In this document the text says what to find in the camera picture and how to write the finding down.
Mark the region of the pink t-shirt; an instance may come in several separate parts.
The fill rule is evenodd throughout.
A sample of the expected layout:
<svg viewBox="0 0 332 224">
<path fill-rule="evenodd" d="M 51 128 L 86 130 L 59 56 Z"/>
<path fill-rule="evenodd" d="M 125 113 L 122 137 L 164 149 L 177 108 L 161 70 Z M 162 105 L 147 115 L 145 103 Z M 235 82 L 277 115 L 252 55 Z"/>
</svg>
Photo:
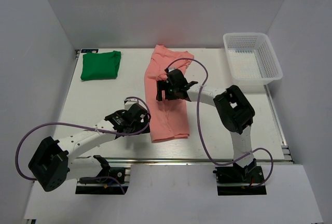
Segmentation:
<svg viewBox="0 0 332 224">
<path fill-rule="evenodd" d="M 167 78 L 166 67 L 174 62 L 171 67 L 185 73 L 192 59 L 194 55 L 188 51 L 172 51 L 162 45 L 157 45 L 151 55 L 144 75 L 144 88 L 145 102 L 151 114 L 149 127 L 152 143 L 188 138 L 190 135 L 186 101 L 157 101 L 156 96 L 157 81 Z"/>
</svg>

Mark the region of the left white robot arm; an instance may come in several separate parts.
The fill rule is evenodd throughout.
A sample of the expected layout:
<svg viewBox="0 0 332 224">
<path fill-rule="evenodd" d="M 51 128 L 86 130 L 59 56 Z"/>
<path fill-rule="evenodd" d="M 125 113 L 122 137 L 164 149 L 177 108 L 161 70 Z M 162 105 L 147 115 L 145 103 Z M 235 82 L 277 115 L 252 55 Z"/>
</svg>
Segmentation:
<svg viewBox="0 0 332 224">
<path fill-rule="evenodd" d="M 151 115 L 138 103 L 128 109 L 118 110 L 93 127 L 66 138 L 44 138 L 28 164 L 45 192 L 57 189 L 66 180 L 79 179 L 81 183 L 116 183 L 121 177 L 112 173 L 111 167 L 101 155 L 85 158 L 82 155 L 101 144 L 123 136 L 135 136 L 149 132 Z"/>
</svg>

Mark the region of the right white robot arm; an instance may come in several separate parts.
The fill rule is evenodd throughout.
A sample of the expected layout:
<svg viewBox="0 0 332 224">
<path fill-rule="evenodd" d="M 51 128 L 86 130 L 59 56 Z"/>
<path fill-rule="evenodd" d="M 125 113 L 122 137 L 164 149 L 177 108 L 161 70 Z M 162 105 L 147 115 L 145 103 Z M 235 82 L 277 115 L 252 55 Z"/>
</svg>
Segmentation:
<svg viewBox="0 0 332 224">
<path fill-rule="evenodd" d="M 167 71 L 165 80 L 157 81 L 156 100 L 186 100 L 196 102 L 198 133 L 207 157 L 212 161 L 203 140 L 200 125 L 200 103 L 216 108 L 224 127 L 230 132 L 233 145 L 235 178 L 241 182 L 253 176 L 256 159 L 252 152 L 251 126 L 255 111 L 241 89 L 232 85 L 225 91 L 207 87 L 197 81 L 188 82 L 179 69 Z"/>
</svg>

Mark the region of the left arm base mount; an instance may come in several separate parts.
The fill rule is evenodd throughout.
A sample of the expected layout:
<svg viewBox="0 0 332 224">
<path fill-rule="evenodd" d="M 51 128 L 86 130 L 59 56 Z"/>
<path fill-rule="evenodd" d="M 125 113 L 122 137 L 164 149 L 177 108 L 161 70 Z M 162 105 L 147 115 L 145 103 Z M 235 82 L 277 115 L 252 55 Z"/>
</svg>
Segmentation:
<svg viewBox="0 0 332 224">
<path fill-rule="evenodd" d="M 114 167 L 103 157 L 89 157 L 94 164 L 90 168 L 96 170 L 92 175 L 77 180 L 76 194 L 82 195 L 125 195 L 129 187 L 127 168 Z"/>
</svg>

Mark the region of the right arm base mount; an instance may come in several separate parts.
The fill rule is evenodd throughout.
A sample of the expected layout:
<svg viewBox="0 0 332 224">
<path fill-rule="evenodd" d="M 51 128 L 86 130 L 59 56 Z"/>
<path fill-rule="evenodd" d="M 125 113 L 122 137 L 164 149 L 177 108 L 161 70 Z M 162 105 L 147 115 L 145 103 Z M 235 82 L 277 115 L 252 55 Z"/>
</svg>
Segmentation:
<svg viewBox="0 0 332 224">
<path fill-rule="evenodd" d="M 213 171 L 216 176 L 218 196 L 266 195 L 261 166 L 255 166 L 246 176 L 234 166 L 220 166 Z"/>
</svg>

